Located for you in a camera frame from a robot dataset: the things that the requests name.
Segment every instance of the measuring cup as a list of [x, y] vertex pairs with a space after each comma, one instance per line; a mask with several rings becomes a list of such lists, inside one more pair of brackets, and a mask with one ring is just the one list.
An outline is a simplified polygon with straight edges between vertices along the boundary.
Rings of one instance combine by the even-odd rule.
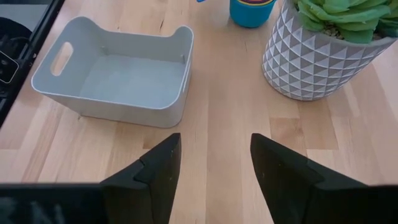
[[239, 26], [256, 28], [265, 23], [276, 0], [229, 0], [229, 14]]

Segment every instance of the succulent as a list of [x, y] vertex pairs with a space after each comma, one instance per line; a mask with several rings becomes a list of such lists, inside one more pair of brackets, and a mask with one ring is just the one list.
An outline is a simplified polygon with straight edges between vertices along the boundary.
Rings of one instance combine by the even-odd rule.
[[398, 0], [294, 0], [306, 29], [320, 32], [333, 24], [345, 40], [357, 44], [372, 41], [381, 19], [389, 31], [397, 28], [398, 16], [394, 10], [398, 8], [397, 2]]
[[381, 17], [377, 30], [388, 37], [398, 37], [398, 0], [390, 0], [391, 13]]

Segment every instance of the white plastic bin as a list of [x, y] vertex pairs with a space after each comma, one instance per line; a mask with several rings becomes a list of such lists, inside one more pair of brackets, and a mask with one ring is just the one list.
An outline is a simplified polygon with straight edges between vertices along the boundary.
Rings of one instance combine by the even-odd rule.
[[[65, 42], [73, 52], [55, 76], [51, 66]], [[160, 37], [109, 32], [77, 17], [45, 56], [32, 86], [82, 116], [169, 128], [182, 118], [192, 47], [186, 26]]]

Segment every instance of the wooden countertop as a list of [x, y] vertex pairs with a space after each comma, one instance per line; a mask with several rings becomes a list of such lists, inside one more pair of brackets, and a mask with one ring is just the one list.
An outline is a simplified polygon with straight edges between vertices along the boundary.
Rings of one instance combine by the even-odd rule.
[[[367, 184], [398, 184], [398, 44], [343, 89], [298, 102], [274, 91], [261, 57], [282, 1], [260, 29], [229, 19], [228, 0], [66, 0], [0, 130], [1, 182], [101, 181], [169, 134], [182, 134], [182, 167], [170, 223], [272, 223], [252, 168], [262, 133]], [[195, 33], [182, 122], [158, 129], [75, 112], [36, 93], [30, 78], [73, 17], [123, 32]]]

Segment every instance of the textured plant pot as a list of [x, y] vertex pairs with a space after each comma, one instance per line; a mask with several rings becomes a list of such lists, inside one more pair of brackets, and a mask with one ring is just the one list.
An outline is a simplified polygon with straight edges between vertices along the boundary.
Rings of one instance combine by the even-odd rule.
[[286, 0], [263, 56], [269, 84], [296, 100], [317, 100], [332, 94], [386, 50], [396, 39], [353, 44], [301, 25], [291, 0]]

